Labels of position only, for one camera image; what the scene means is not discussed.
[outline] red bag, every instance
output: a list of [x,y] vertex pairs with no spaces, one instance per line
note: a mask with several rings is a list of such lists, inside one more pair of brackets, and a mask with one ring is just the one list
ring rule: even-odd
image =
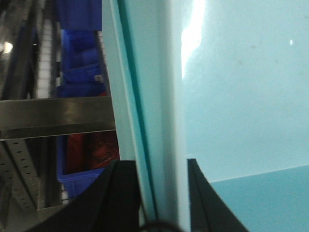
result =
[[85,169],[85,134],[70,134],[67,145],[67,174]]
[[86,144],[89,169],[106,167],[112,160],[119,160],[116,131],[90,133]]

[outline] metal shelf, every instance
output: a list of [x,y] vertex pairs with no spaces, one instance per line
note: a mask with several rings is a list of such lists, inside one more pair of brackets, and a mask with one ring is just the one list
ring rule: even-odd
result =
[[[52,98],[60,45],[52,3],[0,1],[0,231],[8,215],[8,231],[16,231],[14,220],[31,215],[34,225],[64,207],[54,136],[115,130],[100,32],[94,34],[109,97]],[[31,223],[20,225],[22,231]]]

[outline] turquoise surface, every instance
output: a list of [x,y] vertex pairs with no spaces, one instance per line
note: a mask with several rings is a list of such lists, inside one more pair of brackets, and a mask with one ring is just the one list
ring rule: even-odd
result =
[[308,231],[309,2],[104,0],[102,20],[149,218],[189,230],[196,158],[250,231]]
[[309,231],[309,1],[182,3],[187,157],[249,231]]
[[309,166],[212,183],[251,232],[309,231]]

